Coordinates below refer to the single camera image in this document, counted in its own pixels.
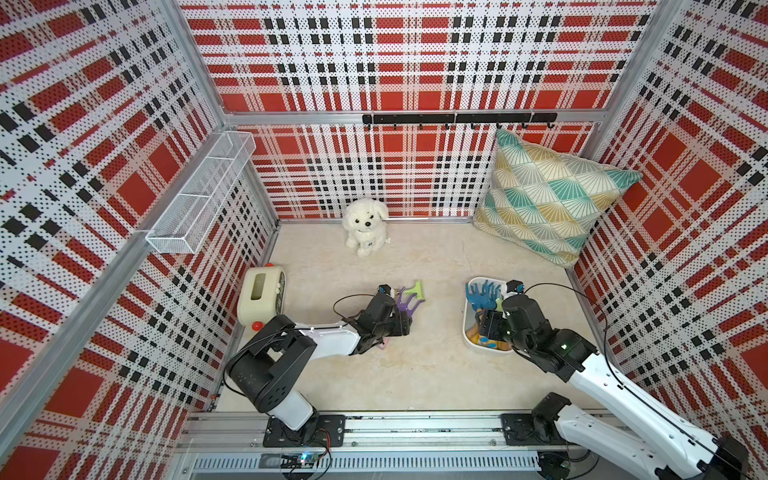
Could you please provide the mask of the white plastic storage box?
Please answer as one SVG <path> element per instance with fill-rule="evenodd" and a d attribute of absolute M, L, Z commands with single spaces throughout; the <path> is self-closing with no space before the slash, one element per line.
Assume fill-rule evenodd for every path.
<path fill-rule="evenodd" d="M 511 327 L 502 303 L 509 296 L 502 280 L 475 277 L 465 284 L 462 339 L 477 353 L 511 355 Z"/>

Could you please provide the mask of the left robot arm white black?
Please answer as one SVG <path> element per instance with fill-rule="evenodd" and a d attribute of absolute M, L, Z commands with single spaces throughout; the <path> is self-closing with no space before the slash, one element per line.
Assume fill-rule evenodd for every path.
<path fill-rule="evenodd" d="M 295 388 L 306 366 L 328 357 L 362 355 L 390 338 L 409 335 L 413 312 L 401 291 L 381 285 L 365 309 L 333 324 L 303 325 L 277 315 L 227 362 L 224 383 L 284 428 L 312 432 L 319 414 Z"/>

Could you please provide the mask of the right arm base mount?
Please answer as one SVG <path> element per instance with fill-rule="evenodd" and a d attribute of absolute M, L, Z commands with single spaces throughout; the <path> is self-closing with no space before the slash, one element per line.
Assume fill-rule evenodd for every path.
<path fill-rule="evenodd" d="M 500 416 L 501 430 L 507 446 L 571 445 L 556 428 L 561 411 L 571 406 L 566 397 L 554 392 L 547 394 L 530 412 L 504 413 Z"/>

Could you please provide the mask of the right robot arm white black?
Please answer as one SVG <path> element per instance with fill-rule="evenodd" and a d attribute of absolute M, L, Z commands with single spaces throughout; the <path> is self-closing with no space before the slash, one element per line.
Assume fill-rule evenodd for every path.
<path fill-rule="evenodd" d="M 551 326 L 538 303 L 511 294 L 475 313 L 479 334 L 505 342 L 541 371 L 589 395 L 624 424 L 587 413 L 556 393 L 532 410 L 536 434 L 558 436 L 621 467 L 638 479 L 745 479 L 747 448 L 716 437 L 679 416 L 616 370 L 589 340 Z"/>

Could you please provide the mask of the purple rake pink handle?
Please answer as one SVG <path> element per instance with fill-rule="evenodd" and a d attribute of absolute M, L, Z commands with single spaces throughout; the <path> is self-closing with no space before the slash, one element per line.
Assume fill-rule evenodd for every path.
<path fill-rule="evenodd" d="M 406 300 L 405 298 L 400 299 L 398 295 L 399 290 L 395 295 L 396 307 L 398 311 L 405 316 L 405 320 L 400 324 L 396 337 L 408 336 L 410 334 L 410 329 L 413 322 L 413 314 L 417 308 L 425 301 L 425 299 L 417 300 L 415 297 L 413 297 L 410 301 Z"/>

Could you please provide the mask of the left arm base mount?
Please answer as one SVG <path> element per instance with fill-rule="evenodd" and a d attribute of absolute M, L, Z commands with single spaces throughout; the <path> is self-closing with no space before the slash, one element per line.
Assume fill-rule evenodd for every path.
<path fill-rule="evenodd" d="M 266 448 L 322 446 L 336 448 L 343 445 L 347 417 L 342 414 L 314 412 L 298 430 L 290 429 L 277 417 L 270 417 L 262 445 Z"/>

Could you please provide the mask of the light green rake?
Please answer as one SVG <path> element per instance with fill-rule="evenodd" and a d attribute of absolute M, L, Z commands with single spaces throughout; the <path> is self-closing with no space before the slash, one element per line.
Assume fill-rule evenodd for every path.
<path fill-rule="evenodd" d="M 412 287 L 403 287 L 398 292 L 399 298 L 410 301 L 413 297 L 417 300 L 424 300 L 423 284 L 420 280 L 417 280 Z"/>

